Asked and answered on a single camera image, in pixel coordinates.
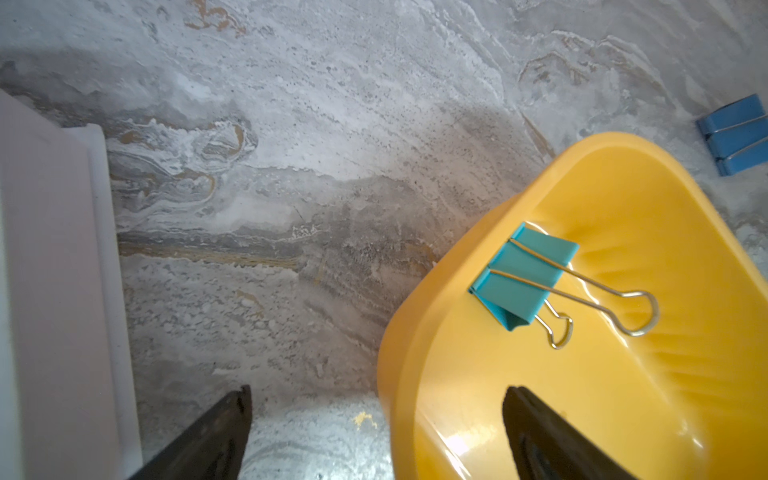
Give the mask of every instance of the yellow bin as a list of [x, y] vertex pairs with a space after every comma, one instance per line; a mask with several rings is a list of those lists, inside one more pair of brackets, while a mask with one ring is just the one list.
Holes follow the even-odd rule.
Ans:
[[[524, 221], [578, 243], [575, 270], [652, 292], [656, 328], [623, 336], [553, 295], [574, 319], [565, 348], [535, 323], [507, 332], [468, 288]], [[649, 315], [567, 274], [558, 288], [630, 328]], [[594, 135], [485, 215], [392, 318], [378, 384], [396, 477], [516, 478], [502, 400], [527, 386], [638, 478], [765, 478], [766, 339], [768, 285], [694, 180], [648, 141]]]

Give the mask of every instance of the marble floor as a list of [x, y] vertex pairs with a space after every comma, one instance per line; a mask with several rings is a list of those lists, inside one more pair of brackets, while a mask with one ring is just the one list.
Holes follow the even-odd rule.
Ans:
[[247, 479], [391, 478], [389, 317], [590, 134], [669, 150], [768, 273], [768, 164], [693, 123], [766, 58], [763, 0], [0, 3], [0, 87], [108, 136], [145, 457], [248, 383]]

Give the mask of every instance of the yellow crumb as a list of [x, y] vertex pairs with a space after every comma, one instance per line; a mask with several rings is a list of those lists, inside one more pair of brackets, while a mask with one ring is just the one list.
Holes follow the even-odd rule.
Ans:
[[355, 422], [355, 425], [357, 425], [357, 429], [360, 430], [360, 426], [362, 425], [365, 420], [368, 419], [371, 421], [371, 425], [373, 425], [374, 429], [377, 429], [379, 427], [379, 424], [373, 421], [373, 417], [370, 413], [360, 412], [360, 414], [357, 415], [354, 419], [352, 419], [353, 422]]

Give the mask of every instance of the binder clip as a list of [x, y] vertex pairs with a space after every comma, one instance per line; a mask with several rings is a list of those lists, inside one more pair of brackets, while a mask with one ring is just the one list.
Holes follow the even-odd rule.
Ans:
[[768, 161], [768, 118], [756, 94], [716, 110], [696, 125], [721, 177]]
[[[659, 321], [656, 297], [643, 290], [620, 292], [568, 268], [567, 265], [578, 247], [576, 243], [531, 230], [523, 223], [483, 269], [469, 288], [469, 292], [510, 332], [518, 326], [530, 325], [536, 320], [547, 330], [549, 345], [556, 350], [563, 348], [571, 340], [573, 319], [552, 306], [548, 299], [550, 293], [600, 310], [624, 335], [643, 336], [653, 329]], [[554, 286], [563, 272], [622, 298], [645, 296], [651, 307], [650, 320], [641, 328], [631, 330], [606, 306], [555, 289]], [[555, 318], [566, 322], [562, 339], [555, 341], [552, 328], [538, 315], [543, 306], [546, 306]]]

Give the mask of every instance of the blue object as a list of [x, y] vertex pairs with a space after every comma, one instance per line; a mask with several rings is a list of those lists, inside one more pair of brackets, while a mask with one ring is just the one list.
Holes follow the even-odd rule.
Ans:
[[768, 161], [768, 118], [756, 94], [728, 104], [696, 124], [721, 176]]
[[[576, 243], [544, 235], [526, 228], [525, 224], [522, 224], [511, 237], [563, 266], [568, 265], [578, 250]], [[526, 253], [512, 242], [506, 242], [502, 246], [469, 291], [477, 296], [500, 324], [509, 331], [517, 326], [530, 325], [544, 305], [549, 292], [505, 276], [495, 275], [491, 273], [491, 269], [549, 287], [554, 287], [563, 274], [562, 270]]]

